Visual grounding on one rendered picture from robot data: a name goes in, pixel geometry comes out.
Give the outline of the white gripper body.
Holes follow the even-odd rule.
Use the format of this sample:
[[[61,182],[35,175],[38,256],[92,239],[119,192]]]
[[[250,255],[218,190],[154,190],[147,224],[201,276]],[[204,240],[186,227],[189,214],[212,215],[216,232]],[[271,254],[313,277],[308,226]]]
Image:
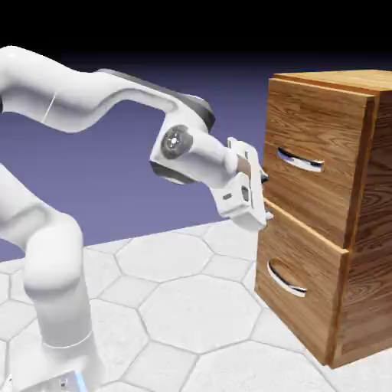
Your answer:
[[[266,210],[263,200],[262,175],[257,150],[234,137],[227,139],[228,146],[238,158],[238,173],[229,183],[227,216],[243,229],[263,229]]]

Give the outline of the wooden cabinet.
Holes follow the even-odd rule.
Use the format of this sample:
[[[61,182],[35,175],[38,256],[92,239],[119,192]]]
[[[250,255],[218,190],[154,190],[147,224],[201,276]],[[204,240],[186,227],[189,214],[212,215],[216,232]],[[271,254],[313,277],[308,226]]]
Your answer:
[[[392,348],[392,71],[277,73],[271,79],[375,97],[373,129],[358,215],[341,268],[336,347],[331,368]]]

